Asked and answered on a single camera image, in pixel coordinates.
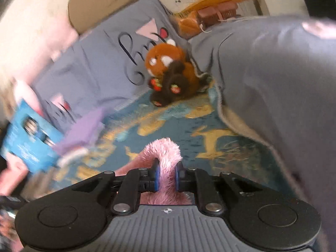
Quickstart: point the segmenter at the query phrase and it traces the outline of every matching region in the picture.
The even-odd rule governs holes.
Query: brown teddy bear
[[[196,76],[193,65],[186,61],[185,52],[173,40],[150,49],[145,66],[153,76],[148,83],[154,89],[151,101],[158,107],[194,96],[206,82],[205,78]]]

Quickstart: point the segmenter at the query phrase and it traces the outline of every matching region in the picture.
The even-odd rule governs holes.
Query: bed
[[[325,46],[303,30],[302,22],[309,20],[279,17],[225,23],[186,41],[172,27],[171,14],[158,0],[140,0],[82,37],[34,81],[44,113],[63,132],[92,109],[106,111],[95,148],[61,169],[51,190],[116,170],[149,142],[170,137],[186,167],[215,175],[229,170],[285,193],[293,193],[293,187],[304,191],[332,238],[334,120],[331,111],[318,112],[319,105],[326,109],[334,98],[332,91],[323,91],[323,82],[314,87],[314,80],[321,81],[324,65],[325,89],[331,90],[335,40]],[[263,29],[265,24],[272,33]],[[143,59],[151,45],[168,38],[189,50],[199,71],[214,80],[206,93],[155,108]],[[317,48],[325,57],[316,55]],[[55,95],[62,96],[66,113],[52,103]],[[313,124],[314,117],[325,116],[328,124]]]

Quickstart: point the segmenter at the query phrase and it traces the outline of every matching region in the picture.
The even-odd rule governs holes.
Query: orange stuffed animal
[[[156,91],[160,91],[160,84],[164,73],[168,70],[169,65],[173,61],[180,61],[184,65],[182,75],[188,81],[187,88],[184,88],[183,95],[179,98],[191,97],[200,89],[204,79],[200,80],[195,75],[195,70],[190,62],[186,61],[186,55],[182,48],[177,47],[173,40],[168,40],[167,43],[160,43],[149,50],[145,59],[145,66],[151,76],[155,79],[150,80],[150,87]]]

